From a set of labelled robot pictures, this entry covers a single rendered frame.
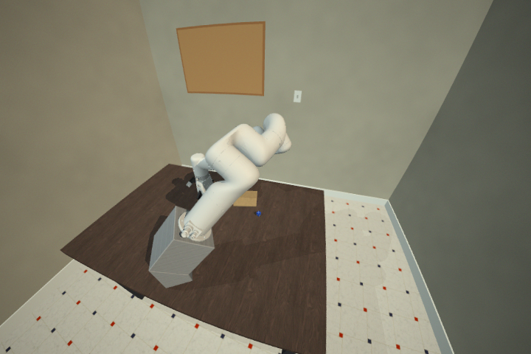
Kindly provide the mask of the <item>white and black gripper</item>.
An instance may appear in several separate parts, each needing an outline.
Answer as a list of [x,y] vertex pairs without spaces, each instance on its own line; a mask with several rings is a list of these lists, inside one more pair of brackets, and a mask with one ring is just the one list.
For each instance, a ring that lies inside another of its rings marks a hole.
[[[196,182],[196,187],[197,187],[197,191],[198,191],[198,195],[197,195],[197,199],[199,200],[200,197],[206,192],[206,190],[209,188],[209,186],[211,184],[213,184],[213,181],[212,178],[211,178],[211,175],[209,175],[209,178],[204,180],[204,181],[197,181]],[[202,194],[201,194],[202,193]]]

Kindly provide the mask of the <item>tan mat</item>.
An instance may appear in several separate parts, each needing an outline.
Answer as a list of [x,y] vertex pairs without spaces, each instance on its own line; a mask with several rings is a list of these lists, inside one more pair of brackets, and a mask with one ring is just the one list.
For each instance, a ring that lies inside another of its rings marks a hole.
[[246,191],[242,194],[234,205],[236,207],[256,207],[257,206],[257,191]]

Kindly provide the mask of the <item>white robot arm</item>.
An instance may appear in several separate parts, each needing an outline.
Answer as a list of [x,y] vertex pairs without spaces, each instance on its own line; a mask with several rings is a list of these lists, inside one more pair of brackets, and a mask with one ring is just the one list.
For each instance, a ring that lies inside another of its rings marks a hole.
[[208,170],[215,170],[225,180],[211,184],[190,212],[179,217],[181,236],[194,241],[206,240],[230,206],[257,183],[260,177],[257,167],[290,148],[285,120],[273,113],[264,119],[263,129],[240,124],[213,144],[206,155],[193,154],[190,161],[195,178],[188,181],[188,187],[208,179]]

